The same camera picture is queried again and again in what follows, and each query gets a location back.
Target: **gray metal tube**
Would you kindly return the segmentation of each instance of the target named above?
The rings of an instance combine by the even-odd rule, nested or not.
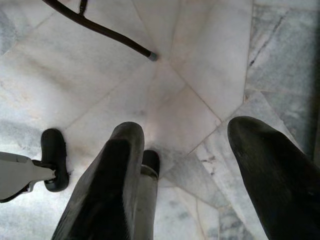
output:
[[[158,178],[148,166],[141,166],[135,211],[134,240],[154,239],[154,220],[157,203]]]

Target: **cane rubber tip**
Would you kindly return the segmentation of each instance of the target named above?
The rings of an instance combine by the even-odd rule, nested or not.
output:
[[[151,60],[152,62],[157,61],[158,59],[158,55],[155,54],[154,52],[151,52],[150,56],[148,57],[149,60]]]

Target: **black rubber foot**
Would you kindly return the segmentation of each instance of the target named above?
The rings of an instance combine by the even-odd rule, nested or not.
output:
[[[145,150],[143,152],[142,164],[154,170],[157,176],[159,176],[160,160],[158,153],[153,150]]]
[[[69,185],[66,168],[66,143],[62,133],[54,128],[45,130],[41,136],[42,160],[44,164],[54,166],[55,178],[44,181],[50,192],[60,192]]]

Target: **white marble tile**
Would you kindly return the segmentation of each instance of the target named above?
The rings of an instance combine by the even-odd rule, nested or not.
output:
[[[147,118],[148,89],[155,71],[156,65],[152,62],[137,69],[130,79],[66,129],[67,142],[78,151],[97,155],[117,125],[136,122],[143,127]]]
[[[318,0],[255,0],[254,3],[259,5],[282,6],[308,10],[320,9]]]
[[[224,120],[243,102],[252,0],[218,1],[185,63],[174,66]]]
[[[175,68],[181,67],[194,49],[216,2],[217,0],[181,0],[170,58]]]
[[[202,231],[207,240],[219,239],[219,212],[212,206],[197,201],[197,212]]]
[[[145,129],[146,142],[168,149],[192,151],[220,120],[188,87],[150,113]]]
[[[157,69],[149,87],[149,107],[156,109],[178,94],[186,83],[165,59],[157,61]]]
[[[106,28],[123,34],[150,51],[156,46],[148,35],[131,0],[88,1],[85,17]]]
[[[127,7],[135,12],[132,3]],[[124,15],[125,8],[115,8],[114,14]],[[107,23],[108,16],[100,15]],[[144,31],[137,14],[128,17],[123,20]],[[66,127],[147,62],[134,50],[55,14],[1,58],[1,105],[26,112],[25,121],[38,126]]]
[[[132,0],[161,58],[170,57],[180,0]]]
[[[154,218],[154,240],[205,240],[198,218],[194,218],[196,199],[190,195],[182,202],[178,188],[158,189]]]
[[[42,131],[26,123],[0,120],[0,152],[34,159],[40,152]]]
[[[0,56],[54,12],[39,0],[0,0]]]
[[[194,153],[177,162],[164,176],[215,208],[229,204]]]
[[[228,141],[228,123],[230,119],[236,116],[250,116],[262,120],[285,134],[293,142],[295,141],[264,96],[257,92],[195,150],[198,159],[231,202],[247,230],[257,239],[266,239]]]

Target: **gray marble tile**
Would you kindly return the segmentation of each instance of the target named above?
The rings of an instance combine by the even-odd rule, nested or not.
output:
[[[302,151],[312,160],[315,149],[319,102],[316,98],[279,92],[262,92]]]
[[[297,143],[262,93],[256,92],[194,151],[224,196],[231,202],[246,229],[256,239],[267,239],[228,141],[228,122],[236,116],[250,116],[262,120],[284,133],[296,145]]]
[[[316,11],[255,6],[245,86],[247,97],[263,92],[309,159],[320,95],[318,16]]]
[[[197,200],[177,187],[158,188],[154,240],[205,240]]]
[[[215,208],[229,204],[194,153],[181,159],[164,176]]]
[[[253,240],[253,236],[240,221],[231,207],[219,209],[219,239],[220,240]]]
[[[186,152],[177,150],[174,147],[166,147],[156,141],[148,141],[145,143],[145,149],[151,149],[158,153],[160,158],[160,177],[163,177],[177,163],[184,160]]]
[[[255,6],[246,89],[319,94],[317,11]]]
[[[320,9],[318,0],[255,0],[254,2],[259,5],[282,6],[308,10]]]
[[[16,31],[12,21],[0,8],[0,56],[6,53],[16,42]]]
[[[206,240],[218,240],[220,231],[219,211],[212,206],[198,200],[197,214]]]

